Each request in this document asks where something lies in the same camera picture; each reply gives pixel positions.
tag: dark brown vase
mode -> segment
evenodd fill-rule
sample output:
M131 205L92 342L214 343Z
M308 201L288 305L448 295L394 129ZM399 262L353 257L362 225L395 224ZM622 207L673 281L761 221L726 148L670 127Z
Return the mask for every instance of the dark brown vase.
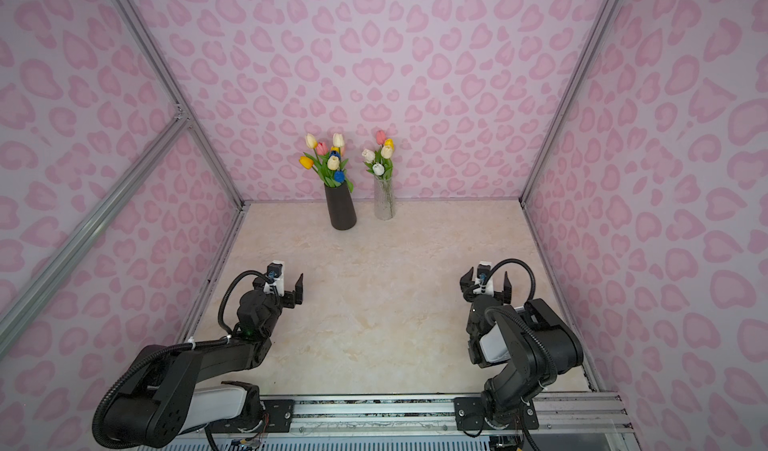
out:
M357 223L357 214L355 214L355 205L352 203L350 188L346 187L346 184L339 187L326 186L325 188L331 226L339 231L350 229Z

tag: beige marble tabletop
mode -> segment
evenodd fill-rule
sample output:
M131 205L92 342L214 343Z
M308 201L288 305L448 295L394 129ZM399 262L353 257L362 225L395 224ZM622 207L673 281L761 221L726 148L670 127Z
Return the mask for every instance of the beige marble tabletop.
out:
M304 302L285 309L272 349L256 369L209 379L255 383L263 394L470 393L502 367L469 362L469 304L459 277L479 261L526 261L537 278L536 297L559 312L531 233L516 200L409 201L389 221L356 202L357 225L336 231L324 203L252 204L195 338L222 335L216 312L241 271L264 271L285 261L286 286L304 273ZM530 287L528 274L508 265L512 303ZM494 275L501 289L504 273ZM243 280L226 321L233 326ZM550 387L586 391L581 367Z

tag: pink wall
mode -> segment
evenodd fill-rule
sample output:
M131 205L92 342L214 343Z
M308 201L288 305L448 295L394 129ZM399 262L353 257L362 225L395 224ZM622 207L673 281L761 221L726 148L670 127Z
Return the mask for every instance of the pink wall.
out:
M600 0L135 0L248 199L322 196L298 164L376 128L399 196L518 196Z
M532 216L644 449L768 447L768 0L628 0Z
M177 342L233 215L183 135L0 362L0 448L100 449L96 405L142 347Z
M0 315L170 120L106 0L0 0Z

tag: vase with flowers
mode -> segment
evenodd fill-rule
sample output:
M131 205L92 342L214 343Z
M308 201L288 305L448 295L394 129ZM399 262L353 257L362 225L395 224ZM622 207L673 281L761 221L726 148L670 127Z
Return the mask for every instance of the vase with flowers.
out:
M333 146L329 149L325 143L317 142L312 134L305 137L306 146L314 151L299 158L306 169L314 170L326 189L326 203L331 225L340 231L350 229L357 223L355 206L352 203L352 190L355 188L346 175L344 159L344 137L333 135Z
M362 159L373 174L373 214L381 220L389 220L395 216L395 194L392 189L392 155L395 153L395 143L386 137L379 129L376 132L378 150L365 149Z

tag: clear glass vase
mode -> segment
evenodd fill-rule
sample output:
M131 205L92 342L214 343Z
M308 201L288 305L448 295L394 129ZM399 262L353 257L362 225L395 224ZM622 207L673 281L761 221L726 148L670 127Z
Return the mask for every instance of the clear glass vase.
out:
M373 214L380 220L389 220L395 216L395 193L392 178L373 178Z

